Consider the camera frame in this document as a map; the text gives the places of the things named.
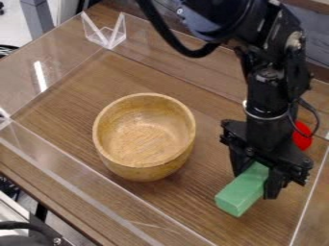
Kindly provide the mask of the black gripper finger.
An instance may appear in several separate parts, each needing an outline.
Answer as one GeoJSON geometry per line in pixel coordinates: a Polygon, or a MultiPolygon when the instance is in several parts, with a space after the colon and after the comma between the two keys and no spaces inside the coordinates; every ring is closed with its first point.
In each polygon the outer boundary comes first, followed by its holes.
{"type": "Polygon", "coordinates": [[[238,177],[254,163],[254,149],[230,144],[229,151],[233,173],[238,177]]]}
{"type": "Polygon", "coordinates": [[[264,184],[264,199],[274,200],[280,196],[280,192],[291,183],[291,177],[286,172],[278,168],[269,170],[269,177],[264,184]]]}

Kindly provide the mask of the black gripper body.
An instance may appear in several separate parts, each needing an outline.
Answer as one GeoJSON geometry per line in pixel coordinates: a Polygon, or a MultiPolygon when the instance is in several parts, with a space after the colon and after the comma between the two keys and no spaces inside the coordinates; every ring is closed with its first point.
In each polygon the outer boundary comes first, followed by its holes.
{"type": "Polygon", "coordinates": [[[246,117],[246,121],[224,119],[220,142],[254,149],[254,162],[269,169],[278,168],[288,173],[291,182],[305,185],[313,169],[312,158],[293,141],[296,111],[286,111],[276,117],[246,117]]]}

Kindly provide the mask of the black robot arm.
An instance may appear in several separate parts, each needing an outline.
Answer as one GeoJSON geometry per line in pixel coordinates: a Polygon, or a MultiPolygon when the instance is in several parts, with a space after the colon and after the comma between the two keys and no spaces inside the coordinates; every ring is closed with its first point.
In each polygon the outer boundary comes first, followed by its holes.
{"type": "Polygon", "coordinates": [[[257,161],[269,168],[264,197],[276,199],[289,183],[304,185],[313,161],[293,135],[299,109],[315,107],[304,94],[313,75],[307,65],[307,35],[297,16],[280,0],[178,0],[178,16],[206,44],[188,48],[170,30],[151,0],[137,0],[158,34],[190,58],[206,57],[236,41],[234,52],[246,78],[246,119],[221,121],[220,141],[229,147],[233,172],[240,176],[257,161]]]}

